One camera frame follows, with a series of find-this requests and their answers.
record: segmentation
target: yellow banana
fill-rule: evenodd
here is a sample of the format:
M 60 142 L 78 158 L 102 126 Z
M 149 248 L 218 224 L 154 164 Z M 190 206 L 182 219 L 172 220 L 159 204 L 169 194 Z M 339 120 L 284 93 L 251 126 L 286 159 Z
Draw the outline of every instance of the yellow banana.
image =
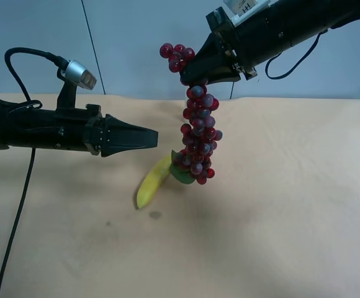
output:
M 168 155 L 154 165 L 147 174 L 137 192 L 136 203 L 139 209 L 151 202 L 155 192 L 158 190 L 163 180 L 169 175 L 171 163 L 171 155 Z

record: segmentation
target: wall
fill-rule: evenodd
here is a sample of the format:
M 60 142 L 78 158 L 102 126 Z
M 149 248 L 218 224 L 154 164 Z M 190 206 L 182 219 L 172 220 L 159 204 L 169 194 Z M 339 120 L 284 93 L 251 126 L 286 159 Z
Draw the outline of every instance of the wall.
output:
M 205 15 L 223 5 L 221 0 L 25 0 L 21 4 L 0 0 L 0 93 L 19 91 L 3 62 L 5 50 L 15 46 L 75 58 L 99 78 L 83 4 L 104 83 L 103 89 L 99 80 L 93 92 L 145 99 L 184 98 L 178 75 L 168 71 L 158 49 L 164 42 L 200 48 L 209 34 Z M 312 42 L 285 52 L 272 64 L 271 74 L 285 73 Z M 30 92 L 57 93 L 60 89 L 52 64 L 24 55 L 13 60 Z M 311 56 L 286 79 L 271 81 L 264 74 L 264 65 L 257 69 L 257 78 L 235 84 L 233 97 L 360 98 L 360 21 L 325 34 Z M 228 99 L 232 84 L 218 84 L 210 90 Z

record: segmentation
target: green leaf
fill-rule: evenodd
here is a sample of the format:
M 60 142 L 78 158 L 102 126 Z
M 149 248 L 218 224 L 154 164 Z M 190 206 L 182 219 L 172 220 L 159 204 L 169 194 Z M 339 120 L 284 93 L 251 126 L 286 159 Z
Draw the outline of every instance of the green leaf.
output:
M 176 157 L 176 154 L 178 154 L 176 151 L 172 150 L 172 163 L 173 163 L 173 160 L 174 158 Z
M 189 176 L 188 171 L 182 171 L 177 166 L 171 165 L 170 166 L 170 173 L 173 177 L 176 178 L 179 182 L 183 184 L 192 184 L 195 179 Z

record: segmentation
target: tabletop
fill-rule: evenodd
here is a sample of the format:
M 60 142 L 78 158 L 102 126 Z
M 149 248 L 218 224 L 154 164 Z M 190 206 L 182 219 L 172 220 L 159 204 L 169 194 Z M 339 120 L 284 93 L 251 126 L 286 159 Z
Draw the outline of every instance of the tabletop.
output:
M 54 94 L 33 98 L 55 107 Z M 143 177 L 182 148 L 184 103 L 78 96 L 87 103 L 159 131 L 158 147 L 37 150 L 2 298 L 360 297 L 360 101 L 222 102 L 216 177 L 170 177 L 140 210 Z M 0 151 L 0 266 L 30 151 Z

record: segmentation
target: red grape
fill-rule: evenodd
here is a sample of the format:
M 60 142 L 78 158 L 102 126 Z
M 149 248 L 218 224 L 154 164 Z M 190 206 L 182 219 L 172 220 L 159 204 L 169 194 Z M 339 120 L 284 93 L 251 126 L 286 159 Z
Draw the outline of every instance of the red grape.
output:
M 197 103 L 197 106 L 202 106 L 202 98 L 201 97 L 198 97 L 195 102 Z
M 211 107 L 210 107 L 210 110 L 211 111 L 216 111 L 217 109 L 218 109 L 218 106 L 219 106 L 220 104 L 219 104 L 219 102 L 218 102 L 218 100 L 215 98 L 214 100 L 213 100 L 213 104 L 211 105 Z
M 183 124 L 180 128 L 180 131 L 183 135 L 190 133 L 192 130 L 191 126 L 189 124 Z
M 201 142 L 203 143 L 213 143 L 213 140 L 209 140 L 207 137 L 205 137 L 204 135 L 201 136 L 200 138 Z
M 192 133 L 193 133 L 194 135 L 196 135 L 197 137 L 200 137 L 201 135 L 203 135 L 204 132 L 205 132 L 205 129 L 204 129 L 204 128 L 194 127 L 194 128 L 192 129 Z
M 173 46 L 170 43 L 166 43 L 160 48 L 160 55 L 162 58 L 169 58 L 172 53 Z
M 200 174 L 200 172 L 202 172 L 202 165 L 200 163 L 194 163 L 191 166 L 191 173 L 194 175 L 198 175 Z
M 185 166 L 190 166 L 192 164 L 192 156 L 191 155 L 187 155 L 185 157 L 183 157 L 182 159 L 182 163 Z
M 183 137 L 182 138 L 182 143 L 185 144 L 185 145 L 191 145 L 194 143 L 193 139 L 192 138 L 189 138 L 189 137 Z
M 193 139 L 193 141 L 194 141 L 194 145 L 196 145 L 196 146 L 199 146 L 199 137 L 197 137 L 196 135 L 194 135 L 194 133 L 191 133 L 191 135 L 192 135 L 192 139 Z
M 206 94 L 202 98 L 202 105 L 204 107 L 211 107 L 213 104 L 214 97 L 211 94 Z
M 204 121 L 200 118 L 195 118 L 194 121 L 192 121 L 192 126 L 196 129 L 202 129 L 204 128 Z
M 189 173 L 190 177 L 191 178 L 194 178 L 194 179 L 198 179 L 199 178 L 199 175 L 194 175 L 192 174 L 191 172 Z
M 208 116 L 204 119 L 205 127 L 208 129 L 215 126 L 216 120 L 212 116 Z
M 207 171 L 202 170 L 202 172 L 200 172 L 200 174 L 199 174 L 199 177 L 200 178 L 207 178 Z
M 174 47 L 174 51 L 178 52 L 179 54 L 182 55 L 183 51 L 186 49 L 186 47 L 184 45 L 176 45 Z
M 177 53 L 173 53 L 170 57 L 169 57 L 169 62 L 172 61 L 179 61 L 181 59 L 181 56 Z
M 194 154 L 198 149 L 198 146 L 196 146 L 195 144 L 192 145 L 187 145 L 186 147 L 186 151 L 188 155 L 192 155 Z
M 184 164 L 180 164 L 179 165 L 179 168 L 181 168 L 181 169 L 189 169 L 190 168 L 190 166 L 186 166 L 186 165 L 184 165 Z
M 184 57 L 185 60 L 190 60 L 193 59 L 195 57 L 195 52 L 192 48 L 186 48 L 183 52 L 182 55 Z
M 208 109 L 201 108 L 201 109 L 198 109 L 198 111 L 197 111 L 197 116 L 199 118 L 206 118 L 209 115 L 210 115 L 210 110 L 208 110 Z
M 215 176 L 215 170 L 214 169 L 208 169 L 207 170 L 207 177 L 210 179 L 210 178 L 213 178 Z
M 206 179 L 206 178 L 203 178 L 203 177 L 199 177 L 199 178 L 197 179 L 197 182 L 198 182 L 200 185 L 206 184 L 206 181 L 207 181 L 207 179 Z
M 202 143 L 198 146 L 198 151 L 200 154 L 206 155 L 209 153 L 210 151 L 210 146 L 209 144 L 206 143 Z
M 216 130 L 215 141 L 220 141 L 223 138 L 223 132 L 221 130 Z
M 190 109 L 185 109 L 183 112 L 182 112 L 182 116 L 185 118 L 185 119 L 190 119 L 191 117 L 191 110 Z
M 205 137 L 207 137 L 209 140 L 213 140 L 215 136 L 216 136 L 216 130 L 214 128 L 205 130 Z
M 205 160 L 202 162 L 203 169 L 209 169 L 212 166 L 212 162 L 209 157 L 205 157 Z
M 193 102 L 191 99 L 188 99 L 187 100 L 187 107 L 190 109 L 190 110 L 195 110 L 198 106 L 195 102 Z
M 169 70 L 172 73 L 178 73 L 182 70 L 182 64 L 179 60 L 173 60 L 169 62 Z
M 194 156 L 192 157 L 192 162 L 193 163 L 201 163 L 204 160 L 204 156 L 201 154 L 194 154 Z
M 197 117 L 197 114 L 195 112 L 191 112 L 190 119 L 189 119 L 190 124 L 192 124 L 192 121 L 194 121 L 194 119 L 196 117 Z
M 187 97 L 188 97 L 188 98 L 192 98 L 191 88 L 188 88 L 188 89 L 187 89 L 187 93 L 186 93 L 186 94 L 187 94 Z
M 200 86 L 194 86 L 191 88 L 191 96 L 192 98 L 198 98 L 204 95 L 204 90 Z

